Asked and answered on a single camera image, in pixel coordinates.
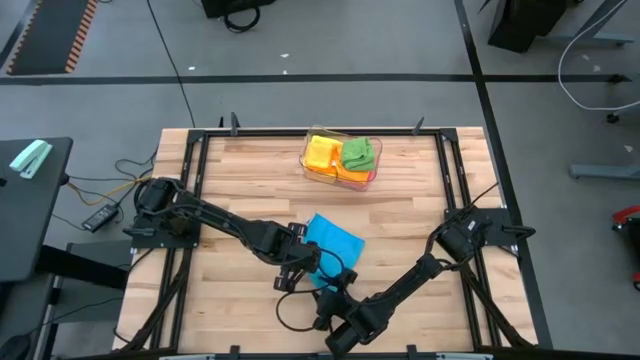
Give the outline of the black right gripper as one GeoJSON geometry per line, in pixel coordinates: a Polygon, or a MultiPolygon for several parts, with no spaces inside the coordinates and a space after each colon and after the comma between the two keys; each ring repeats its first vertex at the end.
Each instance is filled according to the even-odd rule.
{"type": "Polygon", "coordinates": [[[351,306],[352,300],[346,288],[356,278],[357,273],[351,269],[344,269],[334,277],[328,275],[320,277],[325,282],[325,286],[313,294],[316,302],[316,318],[312,324],[313,329],[332,332],[332,317],[342,317],[351,306]]]}

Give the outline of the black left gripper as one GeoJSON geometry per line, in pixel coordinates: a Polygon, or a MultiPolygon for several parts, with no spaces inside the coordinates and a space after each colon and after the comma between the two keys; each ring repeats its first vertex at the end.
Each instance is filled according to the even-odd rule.
{"type": "Polygon", "coordinates": [[[314,242],[303,242],[307,230],[306,225],[291,222],[286,231],[276,232],[278,248],[273,262],[280,267],[280,272],[274,279],[275,290],[293,292],[306,273],[318,269],[320,249],[314,242]]]}

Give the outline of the blue microfiber towel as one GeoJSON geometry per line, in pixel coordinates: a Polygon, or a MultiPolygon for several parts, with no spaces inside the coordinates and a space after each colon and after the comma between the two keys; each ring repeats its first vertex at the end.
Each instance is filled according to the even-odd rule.
{"type": "Polygon", "coordinates": [[[365,247],[365,241],[332,223],[316,213],[307,222],[304,242],[314,242],[324,252],[321,253],[319,269],[310,274],[311,283],[316,288],[325,286],[322,275],[337,276],[345,268],[353,270],[365,247]]]}

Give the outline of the orange microfiber towel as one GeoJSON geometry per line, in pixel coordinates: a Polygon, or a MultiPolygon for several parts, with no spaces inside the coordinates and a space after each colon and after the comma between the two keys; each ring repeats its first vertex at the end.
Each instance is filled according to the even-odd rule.
{"type": "Polygon", "coordinates": [[[343,166],[341,161],[336,162],[336,172],[339,180],[357,185],[365,185],[374,175],[373,171],[348,170],[343,166]]]}
{"type": "Polygon", "coordinates": [[[314,172],[336,176],[343,143],[324,136],[313,135],[303,155],[303,166],[314,172]]]}

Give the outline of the green microfiber towel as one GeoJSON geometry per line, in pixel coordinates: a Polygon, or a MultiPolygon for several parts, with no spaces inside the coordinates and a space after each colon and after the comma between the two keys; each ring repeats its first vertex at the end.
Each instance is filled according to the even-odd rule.
{"type": "Polygon", "coordinates": [[[372,171],[375,169],[375,150],[371,141],[359,137],[343,143],[341,164],[349,171],[372,171]]]}

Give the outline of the clear plastic bin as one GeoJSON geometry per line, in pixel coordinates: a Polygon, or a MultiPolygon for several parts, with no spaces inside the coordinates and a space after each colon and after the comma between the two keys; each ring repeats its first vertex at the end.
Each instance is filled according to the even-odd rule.
{"type": "Polygon", "coordinates": [[[305,139],[304,139],[304,145],[302,147],[300,156],[299,156],[299,163],[300,166],[303,169],[304,175],[311,180],[314,181],[318,181],[318,182],[323,182],[323,183],[328,183],[330,185],[335,185],[335,186],[340,186],[343,188],[349,188],[352,190],[356,190],[354,189],[350,183],[348,182],[343,182],[341,180],[339,180],[336,176],[328,176],[328,175],[324,175],[324,174],[320,174],[317,172],[314,172],[312,170],[306,169],[303,166],[303,155],[304,155],[304,151],[306,150],[306,146],[307,144],[311,141],[311,138],[313,135],[319,135],[319,136],[324,136],[324,137],[328,137],[328,138],[332,138],[335,140],[338,140],[342,143],[354,139],[354,138],[359,138],[359,137],[366,137],[371,141],[371,144],[374,147],[375,150],[375,169],[372,171],[375,171],[376,173],[378,172],[378,166],[379,166],[379,162],[380,162],[380,158],[381,158],[381,153],[382,153],[382,142],[379,138],[376,137],[369,137],[369,136],[354,136],[354,135],[347,135],[346,133],[343,132],[336,132],[336,131],[332,131],[320,126],[314,126],[312,127],[306,134],[305,139]]]}

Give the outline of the black power adapter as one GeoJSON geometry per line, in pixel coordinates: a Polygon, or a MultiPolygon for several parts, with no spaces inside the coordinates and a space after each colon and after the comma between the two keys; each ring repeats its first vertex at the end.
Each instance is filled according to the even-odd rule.
{"type": "Polygon", "coordinates": [[[95,233],[119,214],[117,205],[104,205],[81,223],[83,230],[95,233]]]}

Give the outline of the black desk crossbeam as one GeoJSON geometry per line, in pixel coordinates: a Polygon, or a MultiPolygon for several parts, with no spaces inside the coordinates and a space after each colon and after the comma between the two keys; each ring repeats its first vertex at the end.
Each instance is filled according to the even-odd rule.
{"type": "Polygon", "coordinates": [[[41,247],[35,270],[119,290],[128,280],[128,272],[121,268],[48,245],[41,247]]]}

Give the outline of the black equipment box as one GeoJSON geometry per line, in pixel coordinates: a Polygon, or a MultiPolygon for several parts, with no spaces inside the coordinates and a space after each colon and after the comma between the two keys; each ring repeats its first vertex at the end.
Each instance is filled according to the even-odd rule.
{"type": "Polygon", "coordinates": [[[277,0],[200,0],[207,18],[219,18],[244,10],[268,6],[277,0]]]}

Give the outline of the black side table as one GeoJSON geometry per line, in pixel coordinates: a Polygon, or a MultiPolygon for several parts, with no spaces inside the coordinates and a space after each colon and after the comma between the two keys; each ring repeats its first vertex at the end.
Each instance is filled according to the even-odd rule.
{"type": "Polygon", "coordinates": [[[31,179],[10,163],[32,141],[0,141],[0,283],[20,282],[34,272],[73,146],[69,137],[48,138],[52,150],[31,179]]]}

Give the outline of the mint green stapler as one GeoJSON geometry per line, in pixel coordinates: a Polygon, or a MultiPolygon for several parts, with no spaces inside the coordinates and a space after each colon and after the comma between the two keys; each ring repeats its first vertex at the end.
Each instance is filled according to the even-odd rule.
{"type": "Polygon", "coordinates": [[[32,179],[52,149],[53,146],[48,142],[36,139],[12,160],[9,167],[18,172],[21,178],[32,179]]]}

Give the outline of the grey desk foot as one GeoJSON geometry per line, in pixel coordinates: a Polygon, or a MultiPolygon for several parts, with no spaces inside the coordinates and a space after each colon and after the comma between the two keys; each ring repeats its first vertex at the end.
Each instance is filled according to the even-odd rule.
{"type": "Polygon", "coordinates": [[[570,165],[573,178],[591,177],[618,180],[640,180],[640,166],[618,165],[570,165]]]}

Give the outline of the red cart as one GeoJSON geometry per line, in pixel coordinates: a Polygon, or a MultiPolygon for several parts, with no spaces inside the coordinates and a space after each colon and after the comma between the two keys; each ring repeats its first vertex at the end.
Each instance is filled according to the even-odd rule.
{"type": "Polygon", "coordinates": [[[624,233],[640,261],[640,205],[633,205],[614,213],[612,229],[624,233]]]}

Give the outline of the black cabinet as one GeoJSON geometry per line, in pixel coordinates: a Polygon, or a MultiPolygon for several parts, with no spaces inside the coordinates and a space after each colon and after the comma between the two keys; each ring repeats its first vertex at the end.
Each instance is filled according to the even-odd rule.
{"type": "Polygon", "coordinates": [[[488,44],[525,53],[537,37],[547,36],[568,8],[567,0],[496,0],[488,44]]]}

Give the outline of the black mat with orange edge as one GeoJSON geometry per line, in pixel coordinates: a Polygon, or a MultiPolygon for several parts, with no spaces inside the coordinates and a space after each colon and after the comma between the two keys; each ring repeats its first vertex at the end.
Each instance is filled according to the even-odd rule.
{"type": "Polygon", "coordinates": [[[6,73],[10,76],[72,73],[97,8],[97,0],[37,0],[6,73]]]}

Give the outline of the grey desk leg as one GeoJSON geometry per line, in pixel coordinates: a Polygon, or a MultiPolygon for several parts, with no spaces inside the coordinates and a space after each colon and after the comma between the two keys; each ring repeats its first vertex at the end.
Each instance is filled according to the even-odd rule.
{"type": "Polygon", "coordinates": [[[545,40],[559,41],[566,44],[596,43],[622,47],[635,42],[635,38],[625,34],[606,33],[602,28],[626,4],[628,0],[603,0],[602,4],[586,20],[581,28],[572,35],[548,35],[545,40]]]}

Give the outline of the black aluminium table frame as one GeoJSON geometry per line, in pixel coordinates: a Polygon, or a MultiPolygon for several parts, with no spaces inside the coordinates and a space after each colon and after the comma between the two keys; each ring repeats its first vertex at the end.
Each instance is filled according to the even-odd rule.
{"type": "MultiPolygon", "coordinates": [[[[299,163],[302,129],[249,129],[236,137],[213,131],[207,145],[189,144],[185,129],[163,131],[156,176],[185,177],[201,197],[249,219],[283,224],[316,213],[365,241],[350,291],[363,298],[386,289],[422,254],[428,234],[450,205],[504,201],[481,128],[374,129],[382,142],[378,173],[366,191],[308,179],[299,163]]],[[[311,329],[315,303],[303,279],[298,294],[273,288],[276,269],[237,240],[203,228],[193,251],[182,307],[170,307],[160,345],[179,352],[316,360],[329,352],[325,334],[311,329]]]]}

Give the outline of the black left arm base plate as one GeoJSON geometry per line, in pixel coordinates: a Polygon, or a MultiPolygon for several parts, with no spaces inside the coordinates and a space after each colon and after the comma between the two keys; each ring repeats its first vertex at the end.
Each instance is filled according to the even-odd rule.
{"type": "Polygon", "coordinates": [[[133,248],[195,248],[200,242],[201,225],[183,212],[140,212],[123,232],[132,238],[133,248]]]}

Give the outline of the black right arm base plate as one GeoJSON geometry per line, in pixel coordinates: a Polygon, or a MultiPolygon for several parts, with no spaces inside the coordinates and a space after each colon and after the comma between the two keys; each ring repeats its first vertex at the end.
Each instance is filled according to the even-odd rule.
{"type": "Polygon", "coordinates": [[[504,208],[445,210],[444,215],[449,227],[467,238],[482,240],[483,246],[512,246],[536,233],[532,227],[514,225],[504,208]]]}

